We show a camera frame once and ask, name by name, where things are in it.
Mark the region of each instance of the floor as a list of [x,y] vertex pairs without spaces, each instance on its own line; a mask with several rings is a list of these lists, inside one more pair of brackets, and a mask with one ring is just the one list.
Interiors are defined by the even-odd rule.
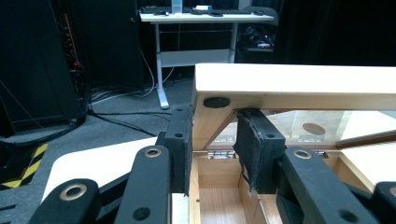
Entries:
[[[191,104],[192,83],[191,77],[168,80],[164,83],[170,104],[168,110],[160,109],[155,90],[151,93],[144,92],[144,94],[148,93],[144,97],[141,97],[143,93],[124,93],[94,102],[92,109],[95,113],[117,113],[118,115],[103,117],[116,119],[127,125],[121,126],[87,116],[85,122],[71,133],[49,141],[48,149],[44,153],[32,182],[19,188],[0,190],[0,223],[23,224],[29,221],[41,202],[52,164],[63,155],[145,139],[151,137],[151,134],[157,135],[159,132],[166,131],[170,113],[178,106]],[[32,130],[9,138],[0,138],[0,140],[10,143],[30,141],[62,129],[64,126]],[[95,161],[87,161],[87,165],[89,166],[92,162]]]

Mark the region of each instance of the electronic device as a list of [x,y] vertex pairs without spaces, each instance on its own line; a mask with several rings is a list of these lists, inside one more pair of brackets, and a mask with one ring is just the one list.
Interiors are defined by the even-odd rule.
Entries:
[[159,12],[154,12],[153,15],[154,16],[169,16],[169,12],[168,11],[159,11]]
[[212,17],[222,17],[223,15],[218,13],[218,12],[209,12],[207,15],[212,16]]

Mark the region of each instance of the white desk top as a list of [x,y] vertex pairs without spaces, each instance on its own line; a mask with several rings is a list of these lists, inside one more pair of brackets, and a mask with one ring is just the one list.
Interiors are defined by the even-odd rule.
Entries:
[[250,15],[223,15],[223,17],[212,17],[209,15],[192,15],[190,13],[183,13],[181,17],[176,17],[175,14],[169,16],[154,16],[153,14],[140,14],[142,21],[151,23],[222,23],[222,22],[260,22],[272,21],[274,17],[270,16],[256,16]]

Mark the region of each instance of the white surface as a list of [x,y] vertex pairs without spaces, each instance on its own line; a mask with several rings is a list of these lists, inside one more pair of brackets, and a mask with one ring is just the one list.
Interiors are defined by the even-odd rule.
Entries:
[[223,15],[222,17],[212,17],[209,15],[192,15],[183,13],[181,16],[169,14],[169,16],[154,16],[153,14],[140,14],[142,21],[151,23],[211,23],[211,22],[260,22],[272,21],[274,17],[250,15]]
[[[52,165],[42,200],[60,184],[75,178],[89,178],[99,187],[127,174],[134,164],[136,153],[143,147],[155,145],[157,138],[148,138],[108,147],[98,147],[69,153]],[[173,223],[189,223],[189,198],[172,194]]]

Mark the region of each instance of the glass panel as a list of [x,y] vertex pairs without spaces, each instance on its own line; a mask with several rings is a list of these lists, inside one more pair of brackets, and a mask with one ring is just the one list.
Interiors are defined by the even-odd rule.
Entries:
[[[286,145],[335,148],[335,142],[396,130],[394,111],[303,111],[267,115],[286,137]],[[236,140],[236,120],[210,145],[231,147]]]

